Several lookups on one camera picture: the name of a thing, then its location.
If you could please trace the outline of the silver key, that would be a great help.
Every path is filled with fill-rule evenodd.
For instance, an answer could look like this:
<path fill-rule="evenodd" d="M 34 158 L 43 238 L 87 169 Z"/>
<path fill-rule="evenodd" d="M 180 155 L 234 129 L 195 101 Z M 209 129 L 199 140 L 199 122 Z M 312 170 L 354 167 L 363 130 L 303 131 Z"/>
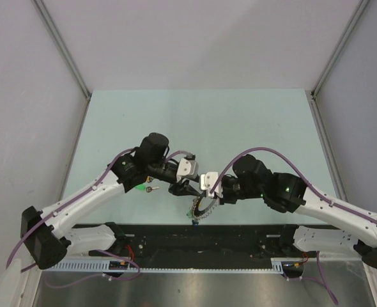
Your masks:
<path fill-rule="evenodd" d="M 156 190 L 158 190 L 158 189 L 160 189 L 159 187 L 147 187 L 146 188 L 146 192 L 147 193 L 150 193 L 150 192 L 152 192 L 152 191 L 156 191 Z"/>

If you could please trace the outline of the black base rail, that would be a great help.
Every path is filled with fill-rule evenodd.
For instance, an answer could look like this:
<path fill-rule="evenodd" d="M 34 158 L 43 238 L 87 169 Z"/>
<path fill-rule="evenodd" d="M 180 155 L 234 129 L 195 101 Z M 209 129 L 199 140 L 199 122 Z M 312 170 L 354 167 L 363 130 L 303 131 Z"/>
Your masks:
<path fill-rule="evenodd" d="M 143 225 L 107 223 L 120 235 L 104 251 L 115 255 L 130 246 L 138 257 L 156 251 L 196 251 L 252 254 L 257 258 L 287 258 L 306 254 L 316 256 L 317 250 L 294 246 L 295 224 L 285 225 Z"/>

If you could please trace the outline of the green key tag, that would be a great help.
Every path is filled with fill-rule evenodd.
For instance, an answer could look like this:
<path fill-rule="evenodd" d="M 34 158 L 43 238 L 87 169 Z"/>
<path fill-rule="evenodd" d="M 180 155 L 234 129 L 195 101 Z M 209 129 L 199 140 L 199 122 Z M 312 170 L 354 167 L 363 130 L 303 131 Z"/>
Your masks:
<path fill-rule="evenodd" d="M 146 186 L 144 184 L 139 184 L 135 187 L 138 191 L 146 192 Z"/>

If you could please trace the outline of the aluminium frame post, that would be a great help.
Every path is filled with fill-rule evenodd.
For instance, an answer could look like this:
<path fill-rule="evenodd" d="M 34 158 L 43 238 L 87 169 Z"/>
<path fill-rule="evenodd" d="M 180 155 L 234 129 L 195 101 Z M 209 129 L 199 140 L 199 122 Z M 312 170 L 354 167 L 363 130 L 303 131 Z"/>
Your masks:
<path fill-rule="evenodd" d="M 346 27 L 344 28 L 344 31 L 342 32 L 340 39 L 338 40 L 334 50 L 331 53 L 330 58 L 328 59 L 324 69 L 319 75 L 318 80 L 316 81 L 313 89 L 311 90 L 312 98 L 316 98 L 318 96 L 323 84 L 327 80 L 336 62 L 338 61 L 339 57 L 341 56 L 342 52 L 347 46 L 348 41 L 351 38 L 353 32 L 358 26 L 358 23 L 360 22 L 365 11 L 368 9 L 368 7 L 370 6 L 372 2 L 373 1 L 370 1 L 370 0 L 361 0 L 358 2 L 357 7 L 355 8 L 353 12 L 353 15 L 350 17 Z"/>
<path fill-rule="evenodd" d="M 52 15 L 49 13 L 47 6 L 45 5 L 44 1 L 42 0 L 31 0 L 40 20 L 42 21 L 44 27 L 46 28 L 50 38 L 52 39 L 56 49 L 58 50 L 60 56 L 64 64 L 66 65 L 69 73 L 72 75 L 77 87 L 82 92 L 83 97 L 90 101 L 91 98 L 91 91 L 89 90 L 88 86 L 84 78 L 81 75 L 81 72 L 75 63 L 68 47 L 66 46 L 61 33 L 52 18 Z"/>

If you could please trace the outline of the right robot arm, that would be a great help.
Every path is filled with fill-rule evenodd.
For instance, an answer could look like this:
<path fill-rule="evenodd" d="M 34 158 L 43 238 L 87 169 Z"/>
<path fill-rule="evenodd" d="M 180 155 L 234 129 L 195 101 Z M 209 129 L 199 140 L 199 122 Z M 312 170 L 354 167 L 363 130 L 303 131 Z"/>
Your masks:
<path fill-rule="evenodd" d="M 329 229 L 290 226 L 279 240 L 285 256 L 299 251 L 357 256 L 377 269 L 377 213 L 333 197 L 312 185 L 299 170 L 271 172 L 247 154 L 233 159 L 234 175 L 219 175 L 210 191 L 226 203 L 261 198 L 281 213 L 296 213 L 329 224 Z"/>

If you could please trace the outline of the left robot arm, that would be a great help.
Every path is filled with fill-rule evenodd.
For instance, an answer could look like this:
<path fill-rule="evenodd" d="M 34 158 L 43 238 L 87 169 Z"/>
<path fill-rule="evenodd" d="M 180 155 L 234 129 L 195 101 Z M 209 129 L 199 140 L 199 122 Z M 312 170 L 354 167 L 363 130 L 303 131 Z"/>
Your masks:
<path fill-rule="evenodd" d="M 41 210 L 22 212 L 20 245 L 24 245 L 39 269 L 49 269 L 71 254 L 104 250 L 121 254 L 125 235 L 116 223 L 76 231 L 74 226 L 113 198 L 124 195 L 151 177 L 167 182 L 175 196 L 199 196 L 189 182 L 198 182 L 193 153 L 169 152 L 169 140 L 152 132 L 137 147 L 120 152 L 103 173 L 73 195 Z"/>

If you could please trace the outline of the aluminium frame left post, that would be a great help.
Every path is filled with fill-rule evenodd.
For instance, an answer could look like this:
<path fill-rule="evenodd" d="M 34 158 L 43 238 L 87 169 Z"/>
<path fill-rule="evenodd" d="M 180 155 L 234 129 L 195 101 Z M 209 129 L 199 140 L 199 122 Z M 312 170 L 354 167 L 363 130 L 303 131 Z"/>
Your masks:
<path fill-rule="evenodd" d="M 69 73 L 72 75 L 77 87 L 82 92 L 83 97 L 90 101 L 91 98 L 91 91 L 89 90 L 88 86 L 84 78 L 81 75 L 81 72 L 75 63 L 68 47 L 66 46 L 61 33 L 52 18 L 52 15 L 49 13 L 47 6 L 45 5 L 44 1 L 42 0 L 31 0 L 40 20 L 42 21 L 44 27 L 46 28 L 50 38 L 52 39 L 56 49 L 58 50 L 60 56 L 64 64 L 66 65 Z"/>

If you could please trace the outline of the metal disc keyring holder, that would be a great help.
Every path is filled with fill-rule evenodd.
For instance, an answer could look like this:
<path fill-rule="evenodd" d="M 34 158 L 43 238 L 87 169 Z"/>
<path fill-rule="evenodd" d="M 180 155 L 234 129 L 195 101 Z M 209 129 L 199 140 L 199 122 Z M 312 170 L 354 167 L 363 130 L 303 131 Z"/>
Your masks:
<path fill-rule="evenodd" d="M 196 196 L 187 212 L 187 217 L 191 220 L 193 226 L 198 226 L 200 220 L 207 218 L 218 205 L 218 198 L 211 199 L 202 195 Z"/>

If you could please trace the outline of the aluminium frame right post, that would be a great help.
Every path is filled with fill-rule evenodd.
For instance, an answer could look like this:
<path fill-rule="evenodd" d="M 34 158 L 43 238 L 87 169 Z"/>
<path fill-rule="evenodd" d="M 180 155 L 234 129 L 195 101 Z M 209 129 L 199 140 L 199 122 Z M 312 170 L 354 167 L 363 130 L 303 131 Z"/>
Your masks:
<path fill-rule="evenodd" d="M 358 23 L 360 22 L 365 11 L 368 9 L 368 7 L 370 6 L 372 2 L 373 1 L 370 1 L 370 0 L 361 0 L 358 2 L 357 7 L 355 8 L 353 12 L 353 15 L 350 17 L 346 27 L 344 28 L 344 31 L 342 32 L 340 39 L 338 40 L 334 50 L 331 53 L 330 58 L 328 59 L 324 69 L 319 75 L 318 80 L 316 81 L 313 89 L 311 90 L 312 98 L 316 98 L 318 96 L 323 84 L 327 80 L 336 62 L 338 61 L 339 57 L 341 56 L 342 52 L 347 46 L 348 41 L 351 38 L 353 32 L 358 26 Z"/>

